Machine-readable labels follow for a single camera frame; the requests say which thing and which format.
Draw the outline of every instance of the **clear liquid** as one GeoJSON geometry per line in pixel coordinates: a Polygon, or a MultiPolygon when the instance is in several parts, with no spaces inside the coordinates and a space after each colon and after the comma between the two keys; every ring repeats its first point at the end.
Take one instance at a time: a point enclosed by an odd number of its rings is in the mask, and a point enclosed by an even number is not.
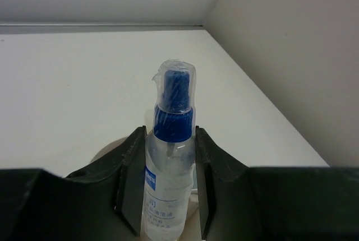
{"type": "Polygon", "coordinates": [[[145,232],[152,241],[175,241],[185,226],[193,187],[194,138],[166,143],[151,132],[146,143],[145,232]]]}

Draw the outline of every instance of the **bottle label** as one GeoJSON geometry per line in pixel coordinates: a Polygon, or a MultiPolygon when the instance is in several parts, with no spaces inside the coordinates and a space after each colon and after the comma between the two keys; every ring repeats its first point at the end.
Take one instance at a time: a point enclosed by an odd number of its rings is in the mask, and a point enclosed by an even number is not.
{"type": "Polygon", "coordinates": [[[146,218],[150,225],[157,228],[170,229],[171,221],[175,218],[174,212],[178,206],[177,200],[162,200],[145,191],[146,218]]]}
{"type": "Polygon", "coordinates": [[[156,191],[156,175],[152,173],[146,166],[145,180],[147,184],[156,191]]]}

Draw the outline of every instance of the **white table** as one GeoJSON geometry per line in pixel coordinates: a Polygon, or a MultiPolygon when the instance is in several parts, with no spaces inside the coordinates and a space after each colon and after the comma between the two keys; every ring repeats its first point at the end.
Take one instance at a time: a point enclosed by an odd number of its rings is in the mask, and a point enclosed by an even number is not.
{"type": "Polygon", "coordinates": [[[0,168],[64,176],[151,124],[160,64],[195,65],[196,124],[248,166],[326,165],[205,30],[0,35],[0,168]]]}

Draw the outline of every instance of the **blue bottle cap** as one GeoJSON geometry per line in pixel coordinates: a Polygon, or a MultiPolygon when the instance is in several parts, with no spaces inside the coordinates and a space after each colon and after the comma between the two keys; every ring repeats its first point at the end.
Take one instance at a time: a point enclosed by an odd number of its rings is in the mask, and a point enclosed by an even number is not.
{"type": "Polygon", "coordinates": [[[195,76],[193,65],[166,61],[154,77],[159,95],[153,131],[162,141],[178,143],[191,137],[195,76]]]}

